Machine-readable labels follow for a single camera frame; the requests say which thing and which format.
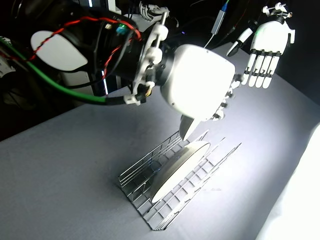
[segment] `gray tabletop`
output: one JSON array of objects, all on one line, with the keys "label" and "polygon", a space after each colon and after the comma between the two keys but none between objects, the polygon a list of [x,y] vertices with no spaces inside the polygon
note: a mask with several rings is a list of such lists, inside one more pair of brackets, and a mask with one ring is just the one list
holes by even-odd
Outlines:
[{"label": "gray tabletop", "polygon": [[[240,51],[230,61],[242,73],[248,58]],[[235,94],[226,118],[202,123],[193,136],[210,129],[212,143],[228,139],[221,153],[241,147],[161,232],[149,229],[117,184],[179,128],[180,114],[158,89],[142,106],[84,105],[0,142],[0,239],[254,239],[320,122],[320,107],[278,76],[269,89],[241,86]]]}]

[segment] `wire basket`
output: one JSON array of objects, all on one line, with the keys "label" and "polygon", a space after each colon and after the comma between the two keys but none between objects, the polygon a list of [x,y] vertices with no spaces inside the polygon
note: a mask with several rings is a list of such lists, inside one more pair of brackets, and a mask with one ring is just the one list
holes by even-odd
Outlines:
[{"label": "wire basket", "polygon": [[[205,131],[198,136],[194,142],[202,141],[208,132],[209,130]],[[121,190],[152,230],[165,230],[208,182],[219,166],[224,163],[241,144],[234,147],[218,163],[213,164],[208,160],[208,156],[216,150],[224,140],[225,138],[211,147],[205,156],[203,156],[198,166],[158,202],[151,202],[150,188],[154,176],[177,151],[190,143],[189,140],[182,141],[179,131],[171,135],[119,176]]]}]

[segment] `dish rack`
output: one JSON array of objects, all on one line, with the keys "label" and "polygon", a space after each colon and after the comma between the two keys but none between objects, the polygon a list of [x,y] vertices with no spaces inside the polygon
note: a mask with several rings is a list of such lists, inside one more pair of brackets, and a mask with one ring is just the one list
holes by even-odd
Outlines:
[{"label": "dish rack", "polygon": [[[209,130],[205,131],[194,141],[202,141],[208,132]],[[177,151],[190,143],[189,140],[182,141],[179,131],[171,135],[119,176],[121,190],[152,230],[165,230],[208,182],[219,166],[241,145],[240,143],[234,147],[218,163],[213,164],[208,160],[208,156],[224,140],[225,138],[211,147],[198,166],[158,202],[152,203],[150,195],[150,188],[155,174]]]}]

